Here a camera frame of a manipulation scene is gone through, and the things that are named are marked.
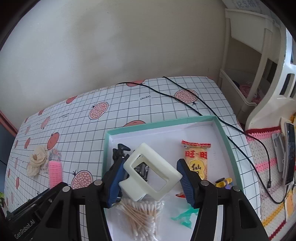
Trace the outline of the colourful plastic block toy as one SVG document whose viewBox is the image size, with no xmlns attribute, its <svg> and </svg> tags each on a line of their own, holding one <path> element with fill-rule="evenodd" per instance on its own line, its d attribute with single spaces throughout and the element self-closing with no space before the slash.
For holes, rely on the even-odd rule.
<svg viewBox="0 0 296 241">
<path fill-rule="evenodd" d="M 217 188 L 230 189 L 232 187 L 232 178 L 220 178 L 215 181 L 215 186 Z"/>
</svg>

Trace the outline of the pink hair roller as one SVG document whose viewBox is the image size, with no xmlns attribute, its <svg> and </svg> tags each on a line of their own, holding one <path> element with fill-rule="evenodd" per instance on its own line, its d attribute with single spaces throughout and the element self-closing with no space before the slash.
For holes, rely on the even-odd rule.
<svg viewBox="0 0 296 241">
<path fill-rule="evenodd" d="M 63 181 L 62 163 L 60 161 L 49 161 L 49 188 L 52 189 Z"/>
</svg>

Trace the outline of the teal plastic wrapper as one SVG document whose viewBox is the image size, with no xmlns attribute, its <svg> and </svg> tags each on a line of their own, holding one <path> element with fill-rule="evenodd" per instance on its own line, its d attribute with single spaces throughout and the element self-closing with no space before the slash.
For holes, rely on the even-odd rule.
<svg viewBox="0 0 296 241">
<path fill-rule="evenodd" d="M 181 225 L 191 229 L 192 228 L 192 221 L 191 221 L 191 216 L 192 214 L 198 215 L 199 209 L 196 208 L 194 209 L 191 205 L 187 205 L 187 210 L 180 213 L 176 217 L 171 217 L 171 220 L 173 221 L 178 221 Z"/>
</svg>

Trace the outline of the cream lace scrunchie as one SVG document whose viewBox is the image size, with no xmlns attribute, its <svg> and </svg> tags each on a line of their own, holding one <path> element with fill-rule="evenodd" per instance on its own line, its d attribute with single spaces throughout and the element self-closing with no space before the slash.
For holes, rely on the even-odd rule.
<svg viewBox="0 0 296 241">
<path fill-rule="evenodd" d="M 36 176 L 47 159 L 47 151 L 45 146 L 37 146 L 29 158 L 27 165 L 27 175 L 29 177 Z"/>
</svg>

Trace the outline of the bag of cotton swabs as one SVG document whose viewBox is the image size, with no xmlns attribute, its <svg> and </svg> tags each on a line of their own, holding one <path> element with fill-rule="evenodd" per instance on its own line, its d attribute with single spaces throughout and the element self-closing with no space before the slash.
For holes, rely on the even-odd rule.
<svg viewBox="0 0 296 241">
<path fill-rule="evenodd" d="M 164 201 L 123 198 L 115 207 L 127 217 L 133 240 L 160 240 L 159 222 L 164 205 Z"/>
</svg>

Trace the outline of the cream plastic hair claw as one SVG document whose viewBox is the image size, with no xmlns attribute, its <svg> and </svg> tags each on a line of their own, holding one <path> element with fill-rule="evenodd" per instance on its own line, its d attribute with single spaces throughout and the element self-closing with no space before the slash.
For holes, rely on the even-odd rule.
<svg viewBox="0 0 296 241">
<path fill-rule="evenodd" d="M 146 179 L 136 172 L 140 164 L 146 164 L 149 168 Z M 139 201 L 146 195 L 160 201 L 182 178 L 180 172 L 145 143 L 131 154 L 123 168 L 128 177 L 120 181 L 119 186 L 133 201 Z"/>
</svg>

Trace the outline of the rice cracker snack packet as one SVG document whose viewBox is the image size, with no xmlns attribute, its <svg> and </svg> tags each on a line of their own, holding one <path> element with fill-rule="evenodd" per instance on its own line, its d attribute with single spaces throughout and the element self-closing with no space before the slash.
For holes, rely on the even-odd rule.
<svg viewBox="0 0 296 241">
<path fill-rule="evenodd" d="M 181 141 L 185 148 L 185 162 L 191 171 L 197 172 L 202 180 L 207 178 L 208 149 L 210 143 Z"/>
</svg>

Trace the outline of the black toy car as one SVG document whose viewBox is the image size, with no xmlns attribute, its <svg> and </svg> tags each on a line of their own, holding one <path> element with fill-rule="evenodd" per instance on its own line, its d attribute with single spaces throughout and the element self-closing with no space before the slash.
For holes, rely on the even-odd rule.
<svg viewBox="0 0 296 241">
<path fill-rule="evenodd" d="M 131 149 L 124 144 L 118 144 L 117 148 L 112 149 L 113 163 L 115 164 L 118 160 L 121 159 L 124 159 L 126 161 L 130 157 L 130 151 Z M 149 166 L 145 162 L 142 161 L 134 168 L 134 170 L 136 171 L 136 173 L 138 173 L 138 175 L 141 176 L 141 178 L 143 178 L 143 180 L 145 180 L 145 182 L 147 182 Z"/>
</svg>

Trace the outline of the crocheted pink white mat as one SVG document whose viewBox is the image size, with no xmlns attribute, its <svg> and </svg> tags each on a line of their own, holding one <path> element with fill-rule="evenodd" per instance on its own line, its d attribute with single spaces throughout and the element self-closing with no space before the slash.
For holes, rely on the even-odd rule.
<svg viewBox="0 0 296 241">
<path fill-rule="evenodd" d="M 284 240 L 292 233 L 295 225 L 295 187 L 290 186 L 289 191 L 293 193 L 294 212 L 292 216 L 285 219 L 285 202 L 276 204 L 271 197 L 277 201 L 282 201 L 285 195 L 285 186 L 282 184 L 282 173 L 278 171 L 277 159 L 273 147 L 271 135 L 281 133 L 280 126 L 272 128 L 257 128 L 246 131 L 253 138 L 248 137 L 253 162 L 258 171 L 261 181 L 259 181 L 260 192 L 260 219 L 270 240 Z M 271 180 L 271 188 L 268 196 L 263 188 Z"/>
</svg>

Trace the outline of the orange paper tag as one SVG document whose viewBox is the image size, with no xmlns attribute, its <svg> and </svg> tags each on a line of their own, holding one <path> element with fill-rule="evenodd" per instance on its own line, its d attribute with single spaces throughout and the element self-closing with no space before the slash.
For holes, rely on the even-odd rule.
<svg viewBox="0 0 296 241">
<path fill-rule="evenodd" d="M 285 219 L 288 220 L 294 212 L 293 193 L 290 190 L 285 199 Z"/>
</svg>

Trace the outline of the pomegranate grid tablecloth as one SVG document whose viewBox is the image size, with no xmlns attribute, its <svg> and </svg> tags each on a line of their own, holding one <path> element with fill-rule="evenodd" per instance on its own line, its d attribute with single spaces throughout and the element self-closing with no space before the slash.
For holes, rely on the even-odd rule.
<svg viewBox="0 0 296 241">
<path fill-rule="evenodd" d="M 108 131 L 196 116 L 214 116 L 222 125 L 236 159 L 240 189 L 260 219 L 259 185 L 246 135 L 217 84 L 207 77 L 189 76 L 123 82 L 71 97 L 27 118 L 14 141 L 6 171 L 4 194 L 9 213 L 50 189 L 49 161 L 62 163 L 63 181 L 50 189 L 54 201 L 65 185 L 79 189 L 103 179 Z M 47 159 L 39 173 L 29 177 L 27 165 L 37 146 L 45 146 Z M 127 240 L 131 230 L 125 214 L 115 207 L 123 198 L 129 197 L 120 187 L 116 202 L 104 210 L 112 240 Z M 89 240 L 84 205 L 79 213 L 81 240 Z M 6 216 L 1 215 L 1 240 L 5 240 Z M 221 240 L 222 221 L 223 206 L 219 205 L 214 240 Z"/>
</svg>

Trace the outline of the teal shallow cardboard box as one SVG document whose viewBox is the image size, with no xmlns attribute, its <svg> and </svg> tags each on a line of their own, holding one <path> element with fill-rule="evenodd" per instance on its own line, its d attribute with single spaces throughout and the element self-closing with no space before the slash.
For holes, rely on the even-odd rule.
<svg viewBox="0 0 296 241">
<path fill-rule="evenodd" d="M 103 169 L 105 173 L 113 164 L 112 150 L 119 143 L 134 151 L 146 143 L 173 167 L 183 158 L 184 146 L 181 141 L 209 143 L 207 179 L 214 183 L 219 178 L 231 177 L 233 184 L 243 187 L 233 151 L 222 125 L 214 116 L 196 116 L 156 123 L 116 128 L 108 131 L 104 142 Z M 193 229 L 173 221 L 189 209 L 184 198 L 176 195 L 182 191 L 178 183 L 164 198 L 164 207 L 158 221 L 158 240 L 190 240 Z"/>
</svg>

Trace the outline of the grey phone stand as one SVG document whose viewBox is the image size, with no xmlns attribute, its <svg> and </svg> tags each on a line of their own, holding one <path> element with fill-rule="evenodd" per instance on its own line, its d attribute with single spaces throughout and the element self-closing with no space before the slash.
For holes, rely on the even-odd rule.
<svg viewBox="0 0 296 241">
<path fill-rule="evenodd" d="M 277 168 L 279 172 L 283 172 L 285 163 L 285 139 L 282 133 L 273 133 L 271 135 L 273 147 L 277 159 Z"/>
</svg>

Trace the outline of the smartphone on stand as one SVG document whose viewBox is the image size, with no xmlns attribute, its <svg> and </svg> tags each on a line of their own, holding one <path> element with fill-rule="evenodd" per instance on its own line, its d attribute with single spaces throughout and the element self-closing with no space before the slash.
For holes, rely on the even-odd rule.
<svg viewBox="0 0 296 241">
<path fill-rule="evenodd" d="M 287 186 L 293 181 L 295 171 L 295 129 L 292 123 L 285 125 L 285 158 L 283 168 L 283 185 Z"/>
</svg>

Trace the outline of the white cutout headboard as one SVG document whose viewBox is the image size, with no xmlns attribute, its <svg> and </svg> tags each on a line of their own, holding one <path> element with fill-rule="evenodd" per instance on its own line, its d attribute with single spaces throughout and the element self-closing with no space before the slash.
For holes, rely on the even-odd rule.
<svg viewBox="0 0 296 241">
<path fill-rule="evenodd" d="M 295 54 L 293 37 L 281 27 L 280 57 L 267 94 L 249 115 L 245 129 L 271 128 L 295 113 Z"/>
</svg>

